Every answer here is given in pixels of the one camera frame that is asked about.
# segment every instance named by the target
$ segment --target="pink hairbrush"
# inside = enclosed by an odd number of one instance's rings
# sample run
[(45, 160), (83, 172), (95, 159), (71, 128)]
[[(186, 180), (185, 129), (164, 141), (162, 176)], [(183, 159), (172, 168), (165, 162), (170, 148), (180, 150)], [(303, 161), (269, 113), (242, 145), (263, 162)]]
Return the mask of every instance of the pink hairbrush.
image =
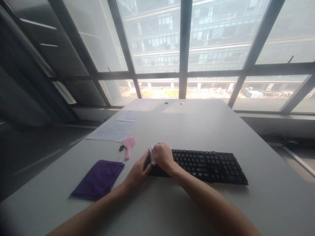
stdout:
[(129, 160), (129, 158), (130, 158), (130, 149), (135, 144), (135, 142), (136, 142), (136, 138), (135, 137), (131, 137), (131, 138), (125, 139), (124, 146), (127, 149), (125, 160)]

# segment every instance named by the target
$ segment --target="white desk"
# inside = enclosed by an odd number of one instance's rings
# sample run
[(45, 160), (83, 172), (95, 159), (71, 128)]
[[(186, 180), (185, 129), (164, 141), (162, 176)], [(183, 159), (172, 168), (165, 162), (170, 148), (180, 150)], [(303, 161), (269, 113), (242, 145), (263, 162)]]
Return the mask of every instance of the white desk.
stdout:
[[(136, 137), (136, 144), (115, 186), (146, 148), (159, 141), (175, 149), (232, 152), (249, 186), (211, 186), (238, 206), (262, 235), (314, 235), (315, 190), (222, 100), (160, 100), (143, 114), (131, 136)], [(123, 161), (116, 159), (119, 146), (81, 141), (7, 198), (0, 210), (21, 235), (50, 232), (91, 204), (69, 194), (97, 160)], [(201, 212), (173, 179), (149, 177), (139, 192), (115, 209), (99, 234), (209, 235), (210, 231)]]

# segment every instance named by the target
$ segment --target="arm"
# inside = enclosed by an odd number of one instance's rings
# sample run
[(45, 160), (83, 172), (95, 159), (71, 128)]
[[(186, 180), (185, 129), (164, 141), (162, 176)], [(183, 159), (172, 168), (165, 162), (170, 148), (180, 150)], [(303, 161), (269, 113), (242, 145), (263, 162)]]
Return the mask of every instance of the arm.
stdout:
[(153, 153), (157, 165), (179, 182), (221, 235), (261, 236), (235, 205), (174, 162), (172, 150), (166, 143), (155, 145)]
[(117, 204), (128, 195), (131, 190), (137, 188), (145, 180), (152, 167), (152, 164), (150, 164), (146, 170), (143, 171), (143, 165), (147, 155), (148, 151), (135, 163), (125, 181), (113, 191), (58, 226), (47, 236), (91, 235), (102, 220), (102, 216), (106, 215), (113, 205)]

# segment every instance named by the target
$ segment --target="hairbrush handle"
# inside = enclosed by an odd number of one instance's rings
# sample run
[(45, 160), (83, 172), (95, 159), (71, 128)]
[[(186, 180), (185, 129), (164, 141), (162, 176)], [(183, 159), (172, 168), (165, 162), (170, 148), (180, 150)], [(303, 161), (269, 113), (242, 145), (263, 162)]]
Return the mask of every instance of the hairbrush handle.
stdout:
[(125, 157), (125, 160), (129, 160), (130, 158), (130, 146), (127, 146), (127, 152), (126, 152), (126, 157)]

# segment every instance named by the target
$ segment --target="hand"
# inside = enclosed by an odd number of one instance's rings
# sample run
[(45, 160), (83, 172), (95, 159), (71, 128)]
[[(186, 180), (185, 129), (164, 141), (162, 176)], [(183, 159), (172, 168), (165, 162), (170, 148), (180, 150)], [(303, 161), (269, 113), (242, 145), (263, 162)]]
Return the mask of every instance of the hand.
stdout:
[(144, 155), (139, 160), (137, 160), (137, 162), (131, 168), (129, 174), (123, 182), (123, 184), (125, 184), (127, 188), (135, 189), (139, 187), (139, 185), (145, 180), (145, 178), (151, 171), (152, 163), (150, 163), (145, 171), (143, 171), (144, 162), (148, 156), (148, 152), (149, 151), (147, 150)]
[(170, 167), (175, 164), (172, 150), (166, 143), (160, 142), (154, 145), (153, 155), (157, 165), (166, 173), (168, 173)]

